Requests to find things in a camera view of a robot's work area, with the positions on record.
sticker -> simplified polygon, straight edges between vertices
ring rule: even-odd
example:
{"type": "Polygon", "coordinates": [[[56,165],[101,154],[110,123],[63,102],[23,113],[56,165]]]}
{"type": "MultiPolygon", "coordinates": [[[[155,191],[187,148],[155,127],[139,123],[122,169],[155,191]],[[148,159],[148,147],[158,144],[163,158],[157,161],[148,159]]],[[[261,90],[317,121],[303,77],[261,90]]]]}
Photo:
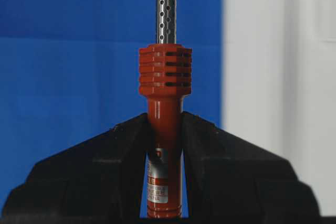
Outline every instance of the sticker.
{"type": "Polygon", "coordinates": [[[147,200],[153,203],[168,203],[168,186],[147,183],[147,200]]]}
{"type": "Polygon", "coordinates": [[[152,178],[168,178],[168,154],[165,149],[156,148],[148,154],[148,176],[152,178]]]}

white wall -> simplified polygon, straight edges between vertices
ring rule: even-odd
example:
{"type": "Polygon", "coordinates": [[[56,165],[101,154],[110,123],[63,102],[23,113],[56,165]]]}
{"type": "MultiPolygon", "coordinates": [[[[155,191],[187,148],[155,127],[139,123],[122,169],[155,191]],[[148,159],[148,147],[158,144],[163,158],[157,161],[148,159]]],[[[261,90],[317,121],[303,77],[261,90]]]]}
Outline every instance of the white wall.
{"type": "Polygon", "coordinates": [[[336,0],[223,0],[223,128],[288,158],[336,214],[336,0]]]}

perforated metal tube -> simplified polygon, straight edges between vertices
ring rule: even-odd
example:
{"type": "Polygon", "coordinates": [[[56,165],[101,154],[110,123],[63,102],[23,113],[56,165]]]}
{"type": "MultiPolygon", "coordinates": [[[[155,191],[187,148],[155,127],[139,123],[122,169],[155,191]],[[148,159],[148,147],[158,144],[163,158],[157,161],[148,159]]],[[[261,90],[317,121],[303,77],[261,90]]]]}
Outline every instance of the perforated metal tube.
{"type": "Polygon", "coordinates": [[[176,43],[176,0],[157,0],[156,42],[176,43]]]}

blue backdrop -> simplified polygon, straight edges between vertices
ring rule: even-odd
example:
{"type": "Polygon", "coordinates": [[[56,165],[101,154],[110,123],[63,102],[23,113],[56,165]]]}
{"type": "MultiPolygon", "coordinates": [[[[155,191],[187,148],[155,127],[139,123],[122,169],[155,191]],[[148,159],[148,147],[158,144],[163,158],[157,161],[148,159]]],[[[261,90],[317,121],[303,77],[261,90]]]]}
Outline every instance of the blue backdrop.
{"type": "MultiPolygon", "coordinates": [[[[217,125],[221,9],[177,0],[177,42],[193,48],[184,110],[217,125]]],[[[37,161],[146,111],[138,50],[154,39],[155,0],[0,0],[0,209],[37,161]]]]}

metal shaft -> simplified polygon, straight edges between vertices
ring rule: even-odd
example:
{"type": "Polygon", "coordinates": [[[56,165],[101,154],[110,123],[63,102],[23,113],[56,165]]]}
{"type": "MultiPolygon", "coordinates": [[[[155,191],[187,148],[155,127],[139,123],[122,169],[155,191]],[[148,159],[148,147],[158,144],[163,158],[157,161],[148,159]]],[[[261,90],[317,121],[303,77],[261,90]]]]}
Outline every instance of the metal shaft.
{"type": "Polygon", "coordinates": [[[156,42],[176,43],[176,0],[156,0],[156,42]]]}

